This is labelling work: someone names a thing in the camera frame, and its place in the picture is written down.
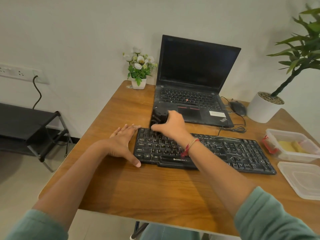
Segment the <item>external keyboard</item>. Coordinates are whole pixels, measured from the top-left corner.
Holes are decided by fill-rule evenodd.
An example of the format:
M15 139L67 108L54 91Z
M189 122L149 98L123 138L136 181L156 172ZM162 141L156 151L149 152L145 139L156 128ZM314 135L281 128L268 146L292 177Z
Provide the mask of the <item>external keyboard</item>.
M255 140L194 134L210 151L234 169L246 173L275 175L277 172ZM142 162L160 167L197 169L190 157L181 158L182 147L147 128L138 130L134 155Z
M214 94L202 94L174 88L161 88L159 102L184 104L222 111Z

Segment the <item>white flower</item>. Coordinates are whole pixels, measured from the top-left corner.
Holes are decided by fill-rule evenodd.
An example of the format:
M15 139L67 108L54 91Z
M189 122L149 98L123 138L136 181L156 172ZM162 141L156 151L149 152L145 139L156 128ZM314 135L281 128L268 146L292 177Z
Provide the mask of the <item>white flower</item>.
M136 53L137 55L141 53L141 50L137 47L133 47L133 52Z
M155 59L153 58L153 56L149 56L148 57L149 63L152 64L155 62Z
M137 58L137 62L138 62L140 65L145 64L145 61L144 61L143 56L138 56L138 58Z
M138 70L141 70L142 65L138 64L138 63L134 63L134 67Z
M132 56L130 56L130 55L123 55L123 57L127 62L131 62L132 61Z

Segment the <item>black object in hand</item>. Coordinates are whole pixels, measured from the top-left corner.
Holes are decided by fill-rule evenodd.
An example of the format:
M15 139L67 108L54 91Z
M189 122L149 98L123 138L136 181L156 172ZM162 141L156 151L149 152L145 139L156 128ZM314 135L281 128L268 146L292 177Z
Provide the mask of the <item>black object in hand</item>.
M155 107L152 110L149 128L154 124L164 124L168 119L168 110L162 107Z

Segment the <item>green sleeve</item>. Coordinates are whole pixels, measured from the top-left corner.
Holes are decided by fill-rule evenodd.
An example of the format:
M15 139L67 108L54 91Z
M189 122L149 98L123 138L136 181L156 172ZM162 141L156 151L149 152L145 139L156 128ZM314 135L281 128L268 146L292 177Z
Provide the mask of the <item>green sleeve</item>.
M242 204L234 224L242 240L319 240L302 220L285 212L282 204L260 187Z
M13 227L5 240L67 240L68 233L49 215L29 210Z

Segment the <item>laptop screen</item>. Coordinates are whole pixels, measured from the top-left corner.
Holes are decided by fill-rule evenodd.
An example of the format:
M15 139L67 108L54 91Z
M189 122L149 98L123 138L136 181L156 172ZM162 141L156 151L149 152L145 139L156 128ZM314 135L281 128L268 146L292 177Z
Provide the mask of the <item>laptop screen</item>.
M163 35L158 79L220 91L240 50L232 46Z

